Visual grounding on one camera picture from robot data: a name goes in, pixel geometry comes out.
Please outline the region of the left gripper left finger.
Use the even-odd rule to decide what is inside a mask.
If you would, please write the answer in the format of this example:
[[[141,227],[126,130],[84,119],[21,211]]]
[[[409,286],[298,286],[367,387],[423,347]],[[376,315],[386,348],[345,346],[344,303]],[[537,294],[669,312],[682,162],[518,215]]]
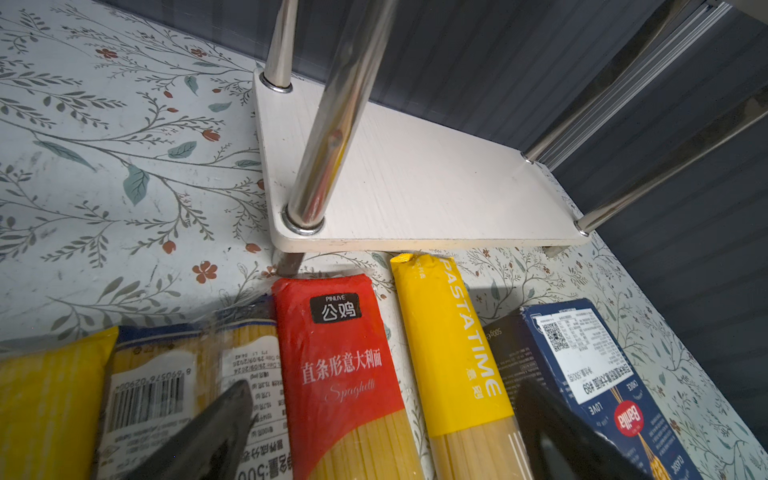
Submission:
[[[128,479],[234,479],[252,428],[249,384],[238,380]]]

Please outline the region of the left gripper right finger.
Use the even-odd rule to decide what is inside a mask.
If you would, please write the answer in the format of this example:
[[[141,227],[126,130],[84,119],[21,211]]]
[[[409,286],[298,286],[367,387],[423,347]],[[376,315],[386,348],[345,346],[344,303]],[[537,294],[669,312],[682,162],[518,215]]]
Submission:
[[[649,477],[534,380],[520,384],[514,411],[536,479]]]

